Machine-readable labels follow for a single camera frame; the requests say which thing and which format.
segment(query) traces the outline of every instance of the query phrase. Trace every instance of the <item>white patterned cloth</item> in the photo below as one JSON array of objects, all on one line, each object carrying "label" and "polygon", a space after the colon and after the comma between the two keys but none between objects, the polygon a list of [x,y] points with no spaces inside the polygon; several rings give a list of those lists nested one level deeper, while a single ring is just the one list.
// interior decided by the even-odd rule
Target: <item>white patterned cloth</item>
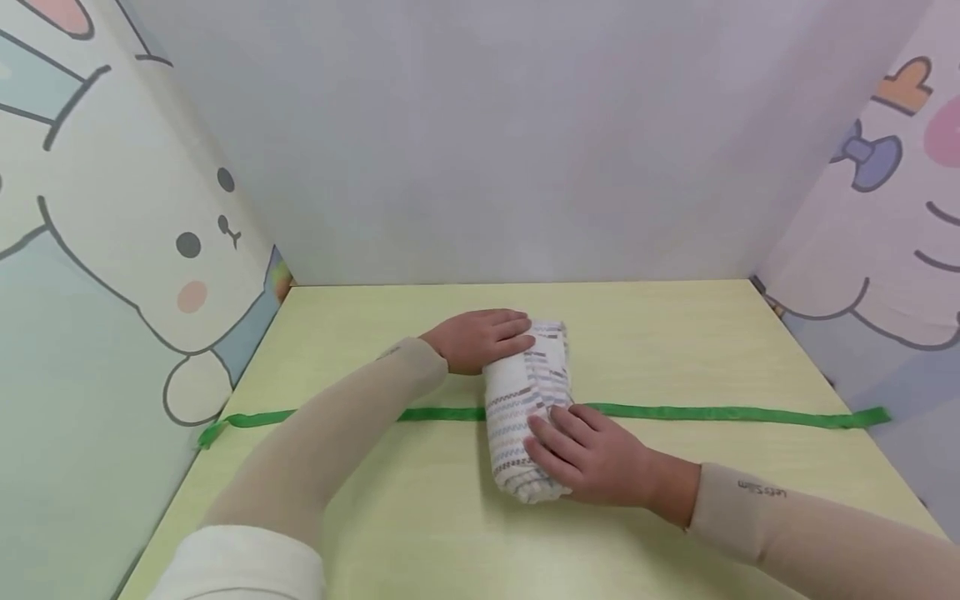
[{"label": "white patterned cloth", "polygon": [[527,333],[537,343],[522,354],[488,365],[484,377],[493,479],[500,490],[534,504],[556,500],[570,489],[530,460],[523,447],[523,440],[532,435],[527,417],[549,420],[551,406],[569,406],[573,398],[566,370],[566,326],[559,321],[534,321]]}]

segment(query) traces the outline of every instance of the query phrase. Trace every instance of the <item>finger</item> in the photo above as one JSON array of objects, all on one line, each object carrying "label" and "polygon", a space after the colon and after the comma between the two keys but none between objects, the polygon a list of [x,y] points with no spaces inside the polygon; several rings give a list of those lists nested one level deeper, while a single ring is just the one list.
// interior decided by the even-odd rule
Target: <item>finger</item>
[{"label": "finger", "polygon": [[494,325],[493,335],[498,342],[500,340],[509,340],[521,333],[529,331],[532,325],[533,323],[531,323],[529,319],[513,319],[512,321]]},{"label": "finger", "polygon": [[540,443],[551,452],[564,459],[573,466],[583,463],[587,450],[561,433],[559,429],[540,417],[530,417],[527,420],[530,431],[534,432]]},{"label": "finger", "polygon": [[499,325],[501,323],[506,323],[508,321],[514,321],[516,319],[526,319],[527,313],[520,312],[518,310],[510,310],[509,308],[501,308],[499,310],[494,310],[491,313],[485,316],[485,319],[491,325]]},{"label": "finger", "polygon": [[530,459],[554,478],[557,483],[571,489],[576,489],[583,481],[583,473],[576,467],[560,459],[556,454],[546,449],[537,438],[527,438],[523,441]]},{"label": "finger", "polygon": [[557,429],[584,448],[590,447],[590,443],[596,439],[597,432],[565,408],[553,407],[550,410],[550,419],[553,420]]},{"label": "finger", "polygon": [[477,317],[489,317],[492,314],[503,312],[507,310],[506,308],[485,308],[483,310],[471,310],[468,312],[468,315],[475,315]]},{"label": "finger", "polygon": [[532,348],[537,340],[532,335],[518,335],[509,340],[497,342],[493,346],[493,361],[520,354]]},{"label": "finger", "polygon": [[610,417],[607,417],[595,408],[590,408],[583,404],[574,404],[569,408],[570,413],[590,426],[594,431],[605,431],[614,425]]}]

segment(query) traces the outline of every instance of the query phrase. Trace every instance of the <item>table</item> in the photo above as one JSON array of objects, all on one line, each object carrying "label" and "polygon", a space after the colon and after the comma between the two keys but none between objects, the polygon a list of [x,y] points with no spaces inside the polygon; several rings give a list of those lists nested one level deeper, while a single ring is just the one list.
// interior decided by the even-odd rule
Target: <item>table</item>
[{"label": "table", "polygon": [[[401,337],[500,306],[566,321],[579,401],[847,411],[751,284],[731,280],[295,288],[225,414],[295,408]],[[417,405],[482,403],[482,378],[450,376]],[[864,431],[622,423],[657,449],[943,535]],[[146,597],[270,429],[228,429],[201,452],[121,600]],[[493,483],[483,423],[394,425],[331,504],[323,556],[334,600],[799,597],[641,511],[521,505]]]}]

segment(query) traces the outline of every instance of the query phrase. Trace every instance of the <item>green tape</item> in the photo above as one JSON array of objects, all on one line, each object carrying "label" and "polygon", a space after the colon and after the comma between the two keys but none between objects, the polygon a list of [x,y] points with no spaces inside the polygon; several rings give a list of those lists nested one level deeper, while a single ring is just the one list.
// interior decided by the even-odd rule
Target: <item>green tape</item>
[{"label": "green tape", "polygon": [[[648,420],[739,420],[766,423],[785,423],[819,427],[821,429],[866,429],[873,425],[891,420],[887,409],[882,406],[859,411],[849,415],[810,415],[795,413],[771,408],[755,408],[752,406],[631,406],[628,404],[609,404],[606,402],[587,403],[608,417],[623,419]],[[283,422],[294,414],[294,411],[276,411],[273,413],[257,413],[256,415],[230,415],[212,422],[200,434],[198,444],[207,449],[220,436],[227,425],[241,429],[261,427]],[[443,408],[425,407],[411,408],[403,411],[399,422],[421,420],[460,420],[482,421],[487,415],[482,407],[473,408]]]}]

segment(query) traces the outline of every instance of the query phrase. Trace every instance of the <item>white sleeve cuff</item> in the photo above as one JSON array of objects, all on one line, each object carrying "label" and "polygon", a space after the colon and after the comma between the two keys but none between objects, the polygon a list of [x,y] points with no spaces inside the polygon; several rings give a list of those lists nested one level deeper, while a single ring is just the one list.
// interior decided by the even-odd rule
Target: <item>white sleeve cuff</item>
[{"label": "white sleeve cuff", "polygon": [[243,525],[214,525],[183,540],[148,600],[223,597],[320,600],[324,568],[305,543]]}]

